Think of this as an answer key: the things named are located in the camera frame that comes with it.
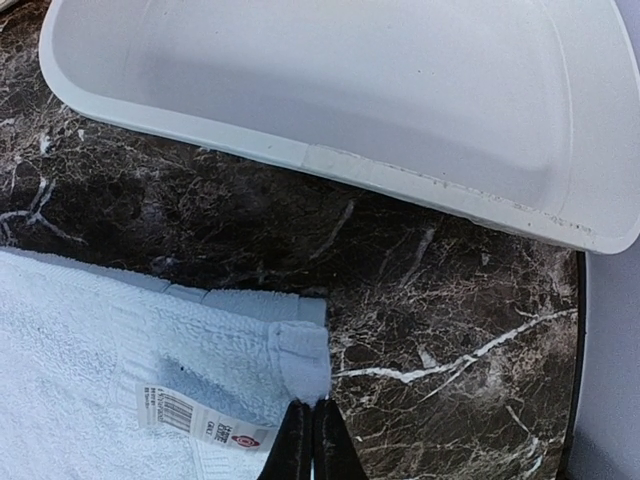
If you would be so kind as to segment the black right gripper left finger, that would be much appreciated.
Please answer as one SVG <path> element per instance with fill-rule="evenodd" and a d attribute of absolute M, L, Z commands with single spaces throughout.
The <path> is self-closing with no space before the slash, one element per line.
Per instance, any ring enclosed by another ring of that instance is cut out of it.
<path fill-rule="evenodd" d="M 292 401 L 258 480 L 310 480 L 312 436 L 311 407 L 299 400 Z"/>

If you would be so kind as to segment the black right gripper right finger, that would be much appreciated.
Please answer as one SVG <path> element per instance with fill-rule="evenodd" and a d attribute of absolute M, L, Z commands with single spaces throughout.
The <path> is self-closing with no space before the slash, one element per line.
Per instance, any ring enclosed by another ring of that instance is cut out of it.
<path fill-rule="evenodd" d="M 337 403 L 320 400 L 313 413 L 313 475 L 319 480 L 367 480 Z"/>

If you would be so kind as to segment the light blue towel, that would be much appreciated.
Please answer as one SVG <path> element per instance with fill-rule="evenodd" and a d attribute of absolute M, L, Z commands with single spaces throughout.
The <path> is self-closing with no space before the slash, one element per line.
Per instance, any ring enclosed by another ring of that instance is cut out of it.
<path fill-rule="evenodd" d="M 326 313 L 3 249 L 2 477 L 256 478 L 289 402 L 329 393 Z"/>

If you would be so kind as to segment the white plastic basin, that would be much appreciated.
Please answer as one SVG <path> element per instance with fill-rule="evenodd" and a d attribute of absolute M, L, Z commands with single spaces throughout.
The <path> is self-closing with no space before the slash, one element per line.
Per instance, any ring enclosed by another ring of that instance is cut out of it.
<path fill-rule="evenodd" d="M 54 1 L 74 111 L 600 254 L 639 235 L 612 1 Z"/>

